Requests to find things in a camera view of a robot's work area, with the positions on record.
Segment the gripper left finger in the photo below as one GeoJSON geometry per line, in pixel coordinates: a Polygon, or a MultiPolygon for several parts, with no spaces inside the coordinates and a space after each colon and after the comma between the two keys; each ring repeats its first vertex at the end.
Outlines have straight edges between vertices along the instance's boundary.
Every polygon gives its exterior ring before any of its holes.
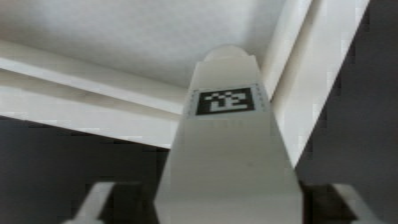
{"type": "Polygon", "coordinates": [[[144,184],[98,182],[77,214],[61,224],[160,224],[144,184]]]}

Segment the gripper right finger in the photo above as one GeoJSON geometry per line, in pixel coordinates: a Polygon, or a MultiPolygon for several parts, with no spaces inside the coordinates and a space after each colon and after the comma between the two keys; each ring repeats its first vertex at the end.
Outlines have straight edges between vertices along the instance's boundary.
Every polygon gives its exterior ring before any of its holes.
{"type": "Polygon", "coordinates": [[[301,224],[386,224],[349,184],[301,183],[304,211],[301,224]]]}

